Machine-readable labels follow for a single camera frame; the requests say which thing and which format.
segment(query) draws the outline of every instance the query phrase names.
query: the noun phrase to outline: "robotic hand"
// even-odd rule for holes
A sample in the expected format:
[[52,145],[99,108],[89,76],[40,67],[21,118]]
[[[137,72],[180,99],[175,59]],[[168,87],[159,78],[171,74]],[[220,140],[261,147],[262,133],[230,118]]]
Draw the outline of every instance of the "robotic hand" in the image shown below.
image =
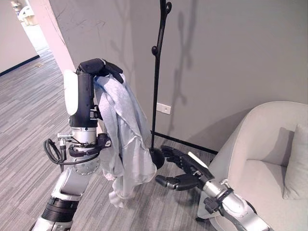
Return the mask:
[[184,154],[168,146],[161,149],[167,161],[175,163],[186,174],[174,178],[157,175],[155,179],[159,184],[178,191],[200,188],[209,196],[204,200],[205,209],[210,214],[219,211],[239,231],[273,231],[251,204],[233,192],[227,179],[218,182],[205,163],[194,154]]
[[[97,119],[102,119],[97,105],[94,105],[95,76],[112,74],[123,83],[123,71],[102,59],[92,59],[81,63],[74,73],[65,71],[64,96],[71,134],[58,133],[60,151],[51,139],[44,142],[49,159],[61,167],[61,175],[51,193],[43,214],[38,218],[32,231],[69,231],[79,201],[89,183],[91,175],[100,165],[99,154],[111,146],[107,134],[96,136]],[[72,162],[66,160],[66,142],[71,142],[69,154]]]

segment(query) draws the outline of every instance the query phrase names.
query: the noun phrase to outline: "gray cloth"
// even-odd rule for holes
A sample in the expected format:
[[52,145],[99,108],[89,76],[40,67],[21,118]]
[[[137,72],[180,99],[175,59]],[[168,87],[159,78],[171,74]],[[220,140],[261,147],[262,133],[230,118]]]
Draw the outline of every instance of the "gray cloth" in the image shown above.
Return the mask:
[[146,117],[134,94],[121,75],[120,84],[112,75],[95,77],[95,94],[111,139],[112,147],[101,151],[106,178],[113,179],[112,204],[122,206],[133,196],[134,187],[149,182],[156,173],[149,149],[143,140],[150,135]]

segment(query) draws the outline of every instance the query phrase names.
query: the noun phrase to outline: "doorway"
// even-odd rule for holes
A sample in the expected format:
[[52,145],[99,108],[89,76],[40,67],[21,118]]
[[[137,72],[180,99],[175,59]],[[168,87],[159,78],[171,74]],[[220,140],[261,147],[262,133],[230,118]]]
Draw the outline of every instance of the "doorway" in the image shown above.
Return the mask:
[[14,0],[10,2],[34,49],[41,55],[44,51],[49,49],[49,46],[29,1]]

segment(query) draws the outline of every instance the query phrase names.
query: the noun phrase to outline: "white armchair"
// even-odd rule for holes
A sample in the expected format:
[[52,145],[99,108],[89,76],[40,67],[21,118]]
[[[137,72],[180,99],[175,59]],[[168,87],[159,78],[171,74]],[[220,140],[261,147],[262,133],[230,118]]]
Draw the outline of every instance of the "white armchair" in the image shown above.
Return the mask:
[[[275,231],[307,231],[308,200],[284,200],[284,176],[297,124],[308,124],[308,105],[270,102],[251,110],[209,166],[227,178],[236,194],[249,201]],[[218,231],[235,231],[219,213],[210,215],[202,193],[198,217]]]

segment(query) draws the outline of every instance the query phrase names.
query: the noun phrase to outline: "armchair cushion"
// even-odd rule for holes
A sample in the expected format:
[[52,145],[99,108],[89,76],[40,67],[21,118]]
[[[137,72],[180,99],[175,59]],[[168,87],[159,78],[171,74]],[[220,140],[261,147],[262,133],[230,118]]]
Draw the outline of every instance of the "armchair cushion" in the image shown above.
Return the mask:
[[[260,160],[247,160],[235,193],[249,201],[258,215],[275,231],[307,231],[308,200],[282,198],[285,173],[286,167]],[[214,227],[217,230],[236,230],[224,217],[212,219],[216,220]]]
[[284,183],[284,199],[308,199],[308,127],[296,127]]

